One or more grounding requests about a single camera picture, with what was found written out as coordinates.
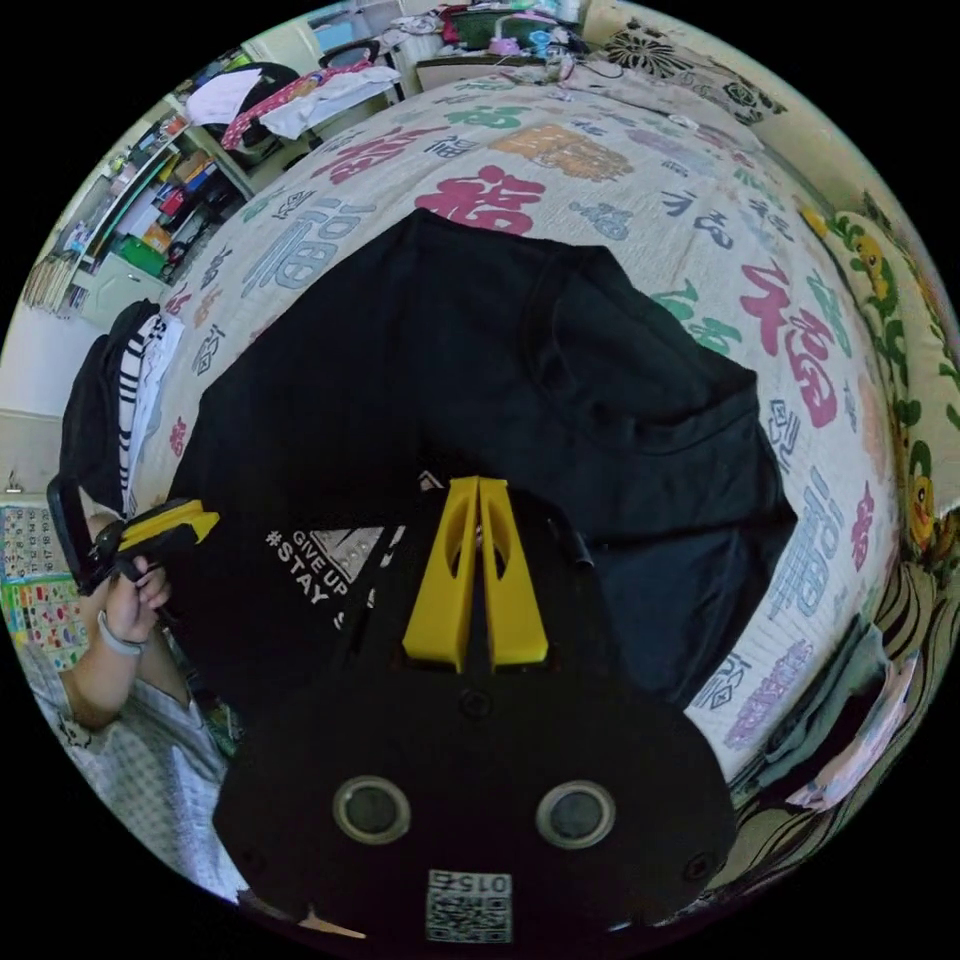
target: wall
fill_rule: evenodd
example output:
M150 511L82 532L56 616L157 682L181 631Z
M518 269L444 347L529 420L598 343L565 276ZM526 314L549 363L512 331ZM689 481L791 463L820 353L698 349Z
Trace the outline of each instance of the wall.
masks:
M28 417L0 410L0 502L10 471L26 494L43 494L57 472L61 422L55 417Z
M80 317L18 303L0 354L0 409L63 416L74 377L102 333Z

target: qr code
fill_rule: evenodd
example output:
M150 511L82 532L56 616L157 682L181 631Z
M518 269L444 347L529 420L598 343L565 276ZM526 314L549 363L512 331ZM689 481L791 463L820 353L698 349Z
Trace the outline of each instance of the qr code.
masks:
M509 874L431 870L427 886L427 940L511 943L512 893Z

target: pillow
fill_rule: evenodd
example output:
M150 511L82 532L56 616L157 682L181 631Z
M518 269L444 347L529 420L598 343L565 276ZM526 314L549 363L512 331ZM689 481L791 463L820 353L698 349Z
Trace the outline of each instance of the pillow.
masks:
M746 77L712 57L675 43L666 34L631 20L603 48L610 63L640 70L657 80L680 84L722 107L745 126L785 113L778 103Z
M611 63L624 70L642 70L657 80L669 80L704 62L692 50L676 46L668 37L650 32L636 20L618 30L604 44L603 52Z
M941 582L960 549L960 370L908 256L855 213L801 215L833 255L885 372L910 557Z

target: wristband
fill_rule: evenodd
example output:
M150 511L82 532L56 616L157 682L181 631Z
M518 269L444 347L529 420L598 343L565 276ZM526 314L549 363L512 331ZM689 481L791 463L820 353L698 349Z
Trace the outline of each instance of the wristband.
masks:
M131 643L129 640L121 640L110 632L110 628L107 626L106 611L101 610L97 614L97 625L100 627L100 636L103 642L113 650L114 653L122 653L128 657L139 657L140 654L143 653L142 643Z

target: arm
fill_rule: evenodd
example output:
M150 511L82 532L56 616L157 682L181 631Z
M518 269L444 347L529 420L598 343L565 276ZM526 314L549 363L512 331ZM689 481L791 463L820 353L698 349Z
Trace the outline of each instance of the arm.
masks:
M104 515L93 517L89 521L91 536L96 537L112 519ZM169 592L162 576L151 575L147 580L134 585L120 578L101 584L93 596L81 598L81 617L89 647L76 666L61 676L61 681L75 719L89 730L102 729L116 718L138 676L182 706L190 702L186 683L156 627L155 610L166 602ZM106 612L111 633L143 644L141 655L118 653L104 642L97 622L101 611Z

